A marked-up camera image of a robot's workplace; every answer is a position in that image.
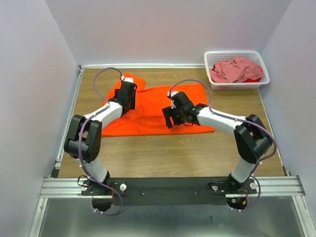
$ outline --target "black mounting plate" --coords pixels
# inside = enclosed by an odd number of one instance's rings
[[[248,179],[244,186],[236,191],[229,185],[228,177],[192,177],[192,178],[111,178],[111,187],[117,190],[123,198],[124,206],[130,205],[226,205],[226,195],[245,193],[255,194],[250,188],[254,181]],[[84,181],[88,185],[83,196],[112,195],[102,186]],[[122,192],[119,187],[126,184],[127,189]],[[113,205],[120,205],[120,199],[114,195]]]

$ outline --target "screw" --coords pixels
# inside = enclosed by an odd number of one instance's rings
[[[250,188],[255,190],[257,188],[257,185],[255,183],[250,183]]]
[[[120,189],[122,192],[124,192],[124,191],[126,190],[126,188],[127,188],[126,184],[121,184],[121,185],[119,186],[119,189]]]

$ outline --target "white knob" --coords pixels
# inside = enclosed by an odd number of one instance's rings
[[[124,192],[124,191],[126,190],[126,188],[127,188],[126,184],[121,184],[121,185],[119,186],[119,189],[120,189],[122,192]]]

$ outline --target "red cloth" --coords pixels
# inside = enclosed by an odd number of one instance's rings
[[[129,73],[126,73],[124,76],[133,78],[134,83],[137,84],[135,110],[128,111],[126,115],[106,126],[102,130],[102,137],[189,134],[213,132],[215,130],[212,127],[198,125],[189,127],[180,125],[174,126],[171,129],[167,128],[162,109],[170,106],[171,101],[167,98],[167,91],[171,88],[171,85],[145,89],[145,80],[137,78]],[[114,96],[114,90],[118,88],[120,88],[120,81],[111,89],[107,98],[112,98]],[[185,92],[195,105],[198,103],[207,104],[207,99],[200,83],[179,85],[175,90]]]
[[[210,73],[212,80],[217,83],[251,82],[265,75],[261,66],[237,56],[233,60],[218,61]]]
[[[252,80],[252,79],[246,79],[245,81],[243,81],[243,82],[259,82],[261,80],[261,78],[258,78],[258,79],[254,79],[254,80]]]

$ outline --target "pink cloth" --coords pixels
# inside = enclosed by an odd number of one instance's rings
[[[218,61],[214,71],[210,70],[210,72],[212,80],[217,83],[244,82],[247,79],[259,79],[265,75],[259,65],[241,57]]]

